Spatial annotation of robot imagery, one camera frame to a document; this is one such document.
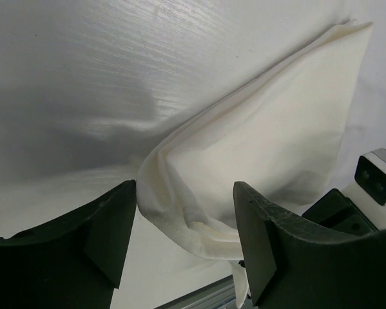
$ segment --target white backdrop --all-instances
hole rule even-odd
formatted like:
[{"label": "white backdrop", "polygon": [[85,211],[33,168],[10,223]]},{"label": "white backdrop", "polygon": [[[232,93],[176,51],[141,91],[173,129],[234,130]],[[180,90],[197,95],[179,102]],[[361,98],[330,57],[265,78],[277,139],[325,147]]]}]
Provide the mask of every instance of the white backdrop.
[{"label": "white backdrop", "polygon": [[[134,177],[135,156],[349,16],[375,27],[339,186],[386,147],[386,0],[0,0],[0,235]],[[228,272],[137,214],[111,307],[154,308]]]}]

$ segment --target cloth fold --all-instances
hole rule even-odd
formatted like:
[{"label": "cloth fold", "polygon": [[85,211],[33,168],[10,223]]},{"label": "cloth fold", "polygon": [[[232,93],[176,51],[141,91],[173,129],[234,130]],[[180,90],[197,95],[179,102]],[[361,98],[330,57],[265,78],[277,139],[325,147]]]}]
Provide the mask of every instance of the cloth fold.
[{"label": "cloth fold", "polygon": [[142,163],[143,216],[188,252],[230,261],[241,307],[248,293],[233,184],[245,181],[297,211],[329,182],[372,24],[337,25],[213,104]]}]

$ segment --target white fabric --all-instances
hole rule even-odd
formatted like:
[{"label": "white fabric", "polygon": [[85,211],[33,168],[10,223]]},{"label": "white fabric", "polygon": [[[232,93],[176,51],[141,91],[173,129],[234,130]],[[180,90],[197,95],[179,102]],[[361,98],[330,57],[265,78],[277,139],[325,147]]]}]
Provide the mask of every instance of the white fabric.
[{"label": "white fabric", "polygon": [[320,197],[371,30],[370,23],[331,28],[178,128],[139,170],[141,213],[190,253],[232,261],[238,306],[248,283],[236,265],[243,258],[238,232],[228,222],[233,184],[245,181],[292,211]]}]

